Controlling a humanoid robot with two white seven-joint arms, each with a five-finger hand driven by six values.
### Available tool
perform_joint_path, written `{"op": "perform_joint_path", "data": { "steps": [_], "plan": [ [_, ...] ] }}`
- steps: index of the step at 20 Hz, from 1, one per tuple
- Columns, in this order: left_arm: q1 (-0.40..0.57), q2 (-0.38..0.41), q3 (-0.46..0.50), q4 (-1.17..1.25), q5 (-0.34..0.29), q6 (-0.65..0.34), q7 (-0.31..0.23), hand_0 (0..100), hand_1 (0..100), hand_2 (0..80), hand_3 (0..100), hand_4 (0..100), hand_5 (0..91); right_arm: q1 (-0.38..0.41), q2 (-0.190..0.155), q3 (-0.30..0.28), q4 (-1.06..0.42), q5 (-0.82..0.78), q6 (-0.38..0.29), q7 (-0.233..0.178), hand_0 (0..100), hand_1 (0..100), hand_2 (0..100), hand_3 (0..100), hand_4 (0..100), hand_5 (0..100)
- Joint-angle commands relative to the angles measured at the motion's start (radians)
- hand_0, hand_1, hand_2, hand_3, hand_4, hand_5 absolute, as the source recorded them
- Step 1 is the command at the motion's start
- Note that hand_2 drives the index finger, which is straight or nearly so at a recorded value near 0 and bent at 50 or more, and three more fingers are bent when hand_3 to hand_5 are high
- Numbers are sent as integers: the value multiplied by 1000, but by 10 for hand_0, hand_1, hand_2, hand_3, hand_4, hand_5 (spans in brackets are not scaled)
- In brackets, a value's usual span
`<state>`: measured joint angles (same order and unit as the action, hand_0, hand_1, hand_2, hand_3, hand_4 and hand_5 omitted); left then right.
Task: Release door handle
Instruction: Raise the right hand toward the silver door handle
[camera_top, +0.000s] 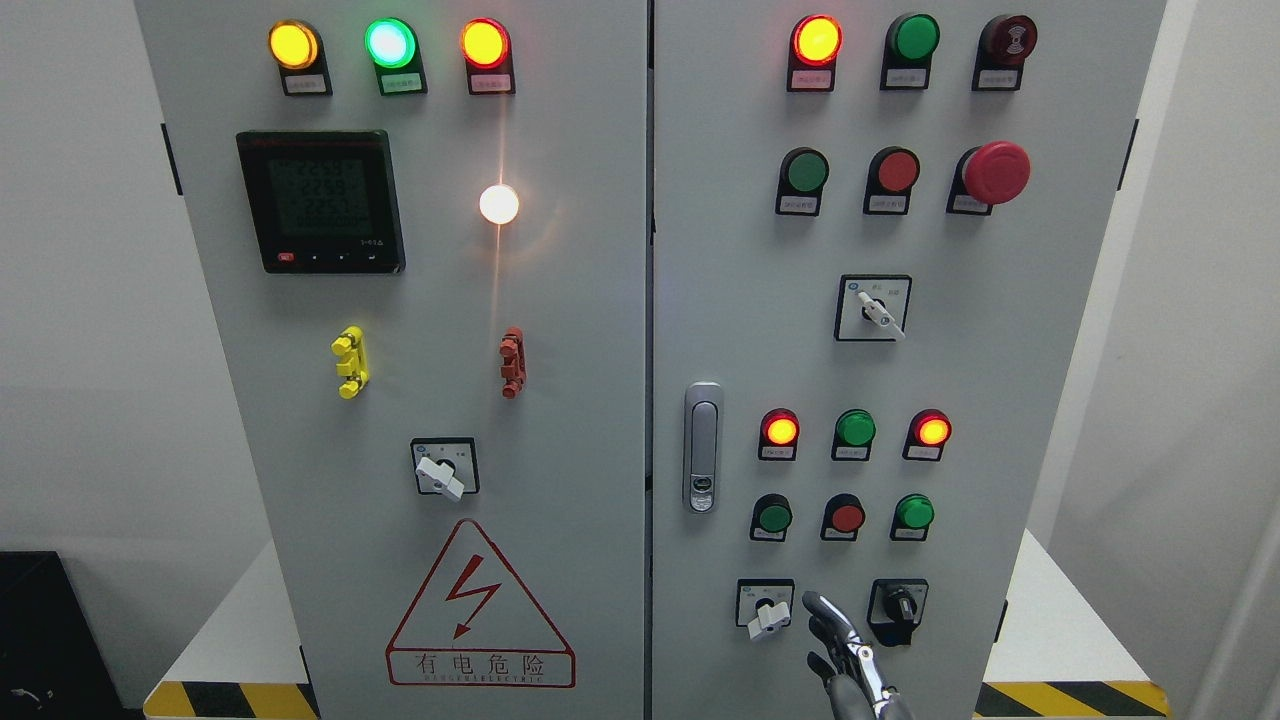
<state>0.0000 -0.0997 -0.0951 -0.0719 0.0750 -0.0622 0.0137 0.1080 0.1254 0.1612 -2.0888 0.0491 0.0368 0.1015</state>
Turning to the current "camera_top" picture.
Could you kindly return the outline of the grey robotic right hand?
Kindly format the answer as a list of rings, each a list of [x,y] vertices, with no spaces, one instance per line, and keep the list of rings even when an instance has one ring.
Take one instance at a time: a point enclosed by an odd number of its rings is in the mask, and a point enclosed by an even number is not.
[[[902,694],[883,678],[872,644],[850,618],[818,592],[803,593],[809,630],[826,646],[829,661],[810,652],[806,664],[819,676],[835,719],[914,719]]]

